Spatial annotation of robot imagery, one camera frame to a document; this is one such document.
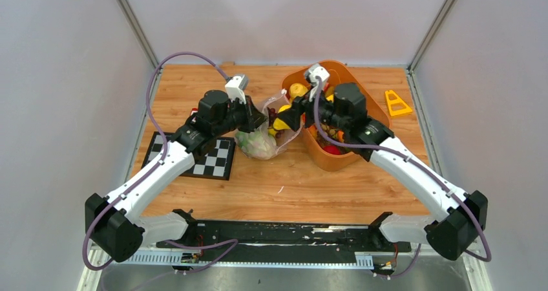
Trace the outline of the yellow toy bell pepper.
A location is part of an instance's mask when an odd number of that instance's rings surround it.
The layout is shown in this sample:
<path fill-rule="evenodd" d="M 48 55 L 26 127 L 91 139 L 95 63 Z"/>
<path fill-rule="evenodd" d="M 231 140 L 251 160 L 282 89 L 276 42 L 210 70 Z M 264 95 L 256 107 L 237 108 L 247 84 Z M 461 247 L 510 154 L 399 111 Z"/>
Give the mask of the yellow toy bell pepper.
<path fill-rule="evenodd" d="M 290 107 L 291 107 L 291 105 L 281 106 L 279 108 L 279 110 L 277 111 L 278 115 L 279 115 L 280 111 L 285 111 L 285 110 L 289 109 Z M 274 121 L 273 125 L 271 127 L 270 126 L 268 127 L 268 133 L 276 139 L 280 138 L 285 130 L 290 129 L 290 126 L 287 123 L 285 123 L 284 121 L 282 121 L 280 118 L 278 118 L 278 115 L 277 115 L 277 118 Z"/>

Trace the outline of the dark toy grapes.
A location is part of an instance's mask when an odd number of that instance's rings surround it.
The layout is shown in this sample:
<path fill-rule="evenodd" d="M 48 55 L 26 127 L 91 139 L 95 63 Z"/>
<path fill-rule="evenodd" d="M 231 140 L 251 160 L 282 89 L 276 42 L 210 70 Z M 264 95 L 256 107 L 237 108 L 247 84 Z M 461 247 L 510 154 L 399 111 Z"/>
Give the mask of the dark toy grapes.
<path fill-rule="evenodd" d="M 269 122 L 269 126 L 271 127 L 277 118 L 278 112 L 276 108 L 272 108 L 272 107 L 268 107 L 267 110 L 268 110 L 268 122 Z"/>

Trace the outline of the green toy lettuce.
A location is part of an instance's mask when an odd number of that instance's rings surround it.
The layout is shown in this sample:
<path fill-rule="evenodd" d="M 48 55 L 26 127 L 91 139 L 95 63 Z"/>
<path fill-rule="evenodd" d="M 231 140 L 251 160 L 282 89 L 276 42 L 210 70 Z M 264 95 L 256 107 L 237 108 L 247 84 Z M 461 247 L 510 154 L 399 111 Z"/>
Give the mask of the green toy lettuce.
<path fill-rule="evenodd" d="M 260 160 L 268 160 L 277 155 L 277 143 L 268 132 L 254 131 L 235 133 L 237 146 L 246 156 Z"/>

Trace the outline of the clear zip top bag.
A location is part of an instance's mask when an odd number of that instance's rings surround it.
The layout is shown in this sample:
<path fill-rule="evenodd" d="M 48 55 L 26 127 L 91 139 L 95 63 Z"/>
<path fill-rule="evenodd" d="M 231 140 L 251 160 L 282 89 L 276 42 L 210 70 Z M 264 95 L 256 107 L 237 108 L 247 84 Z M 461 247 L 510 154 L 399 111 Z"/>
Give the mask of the clear zip top bag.
<path fill-rule="evenodd" d="M 287 90 L 282 89 L 280 92 L 256 105 L 257 109 L 260 110 L 267 117 L 267 120 L 256 131 L 268 132 L 269 122 L 267 108 L 274 107 L 278 111 L 281 106 L 289 105 L 290 101 L 288 100 L 286 95 Z M 299 136 L 301 130 L 302 128 L 300 128 L 298 131 L 292 131 L 291 129 L 288 129 L 284 131 L 280 138 L 275 138 L 275 141 L 277 143 L 277 155 L 283 153 L 287 149 L 288 144 Z"/>

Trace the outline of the orange plastic basket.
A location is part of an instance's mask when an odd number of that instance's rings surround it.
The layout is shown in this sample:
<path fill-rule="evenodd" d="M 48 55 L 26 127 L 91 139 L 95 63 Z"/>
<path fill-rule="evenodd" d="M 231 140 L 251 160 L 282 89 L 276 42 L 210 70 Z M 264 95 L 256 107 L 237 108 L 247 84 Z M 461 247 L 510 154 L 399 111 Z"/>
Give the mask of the orange plastic basket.
<path fill-rule="evenodd" d="M 328 86 L 334 87 L 341 83 L 355 82 L 358 84 L 360 91 L 366 97 L 366 109 L 368 114 L 374 119 L 379 120 L 381 123 L 391 128 L 391 119 L 385 109 L 383 102 L 379 103 L 373 96 L 373 90 L 369 89 L 365 85 L 365 81 L 359 80 L 357 74 L 351 71 L 346 65 L 335 60 L 323 60 L 319 64 L 324 67 L 329 73 Z M 310 85 L 306 82 L 304 73 L 308 70 L 307 67 L 303 67 L 295 72 L 288 74 L 281 82 L 281 88 L 286 90 L 286 97 L 290 97 L 290 87 L 294 83 L 300 83 L 307 87 Z M 314 161 L 317 167 L 325 171 L 338 171 L 350 164 L 361 159 L 359 155 L 354 153 L 347 153 L 344 155 L 333 155 L 325 151 L 317 142 L 316 137 L 311 134 L 313 129 L 303 127 L 300 131 L 300 135 L 303 138 L 305 148 Z"/>

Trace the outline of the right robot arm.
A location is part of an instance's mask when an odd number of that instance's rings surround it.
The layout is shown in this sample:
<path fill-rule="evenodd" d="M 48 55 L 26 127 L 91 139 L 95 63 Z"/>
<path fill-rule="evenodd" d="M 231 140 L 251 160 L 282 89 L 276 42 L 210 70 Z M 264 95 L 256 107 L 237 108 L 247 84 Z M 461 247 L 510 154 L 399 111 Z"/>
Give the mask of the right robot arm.
<path fill-rule="evenodd" d="M 491 261 L 492 252 L 484 234 L 486 196 L 455 186 L 417 158 L 389 127 L 368 114 L 366 97 L 356 83 L 336 86 L 331 100 L 312 89 L 282 108 L 276 121 L 294 131 L 302 125 L 315 125 L 322 137 L 326 137 L 322 125 L 342 131 L 342 142 L 330 137 L 326 140 L 385 170 L 427 208 L 429 214 L 424 216 L 390 212 L 380 216 L 369 233 L 370 244 L 376 250 L 408 242 L 427 244 L 451 261 L 463 253 Z"/>

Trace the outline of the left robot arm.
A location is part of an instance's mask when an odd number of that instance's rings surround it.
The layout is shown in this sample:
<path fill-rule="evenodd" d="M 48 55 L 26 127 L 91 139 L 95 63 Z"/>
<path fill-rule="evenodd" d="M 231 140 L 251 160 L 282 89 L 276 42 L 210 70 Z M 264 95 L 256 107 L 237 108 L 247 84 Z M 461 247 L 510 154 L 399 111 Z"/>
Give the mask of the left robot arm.
<path fill-rule="evenodd" d="M 251 133 L 267 120 L 248 95 L 232 100 L 224 91 L 207 91 L 185 123 L 163 137 L 161 151 L 144 168 L 106 196 L 94 193 L 85 201 L 83 256 L 89 241 L 117 263 L 156 242 L 175 240 L 183 248 L 192 247 L 198 230 L 185 217 L 170 212 L 145 218 L 142 212 L 176 177 L 215 148 L 218 137 L 234 130 Z"/>

